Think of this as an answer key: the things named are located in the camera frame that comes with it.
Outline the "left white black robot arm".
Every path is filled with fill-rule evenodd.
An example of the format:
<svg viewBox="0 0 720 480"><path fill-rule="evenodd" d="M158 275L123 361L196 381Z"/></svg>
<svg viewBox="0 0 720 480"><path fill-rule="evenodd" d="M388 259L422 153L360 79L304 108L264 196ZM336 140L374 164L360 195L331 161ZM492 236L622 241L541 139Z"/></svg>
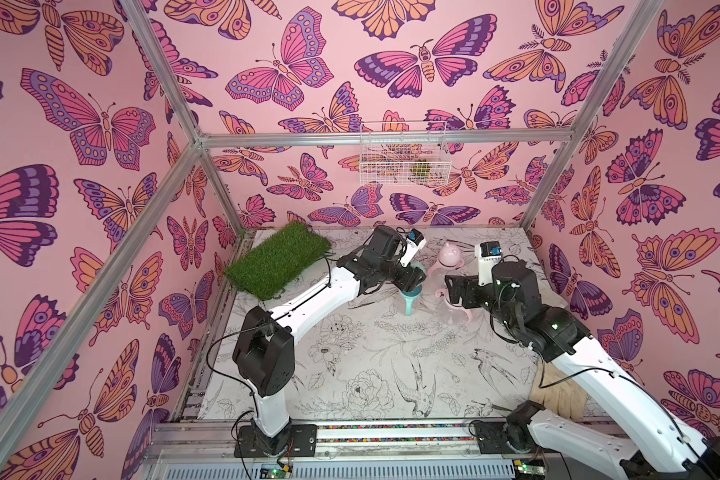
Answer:
<svg viewBox="0 0 720 480"><path fill-rule="evenodd" d="M406 293L419 287L426 274L412 261L425 246L424 234L417 229L378 226L299 296L271 310L254 307L246 313L233 360L252 390L252 431L261 453L278 456L292 443L284 388L295 372L299 341L336 309L386 283Z"/></svg>

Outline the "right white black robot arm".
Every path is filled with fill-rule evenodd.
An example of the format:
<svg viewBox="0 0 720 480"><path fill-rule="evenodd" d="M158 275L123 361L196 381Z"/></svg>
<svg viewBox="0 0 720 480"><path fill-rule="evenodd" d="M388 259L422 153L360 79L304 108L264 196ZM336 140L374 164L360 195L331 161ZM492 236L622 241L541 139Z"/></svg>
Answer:
<svg viewBox="0 0 720 480"><path fill-rule="evenodd" d="M590 331L559 306L543 303L537 276L520 261L490 273L444 278L449 300L483 309L509 338L532 350L544 367L594 399L623 430L601 433L526 400L505 419L503 439L518 454L553 450L612 479L720 479L720 436L705 436L654 399L606 352Z"/></svg>

